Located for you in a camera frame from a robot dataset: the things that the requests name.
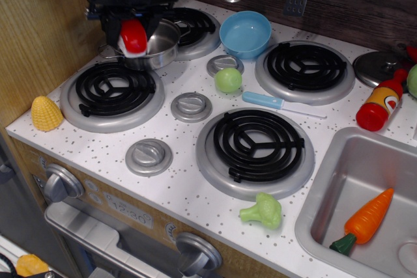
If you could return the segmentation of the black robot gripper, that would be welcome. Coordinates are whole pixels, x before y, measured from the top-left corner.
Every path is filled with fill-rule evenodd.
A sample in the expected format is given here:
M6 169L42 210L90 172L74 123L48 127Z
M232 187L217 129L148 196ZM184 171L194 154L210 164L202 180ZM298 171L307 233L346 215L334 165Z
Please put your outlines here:
M139 20L145 29L147 40L151 38L163 18L163 12L157 11L170 7L178 0L87 0L86 18L99 20L106 35L106 43L118 47L121 32L121 21L128 17L140 16Z

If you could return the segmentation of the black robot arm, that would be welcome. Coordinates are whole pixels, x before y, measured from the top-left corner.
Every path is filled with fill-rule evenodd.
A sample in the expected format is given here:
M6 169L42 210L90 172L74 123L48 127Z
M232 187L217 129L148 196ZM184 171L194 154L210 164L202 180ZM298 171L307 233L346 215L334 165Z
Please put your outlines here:
M87 0L86 17L99 20L108 45L117 48L122 22L138 19L147 38L155 32L161 19L173 14L178 0Z

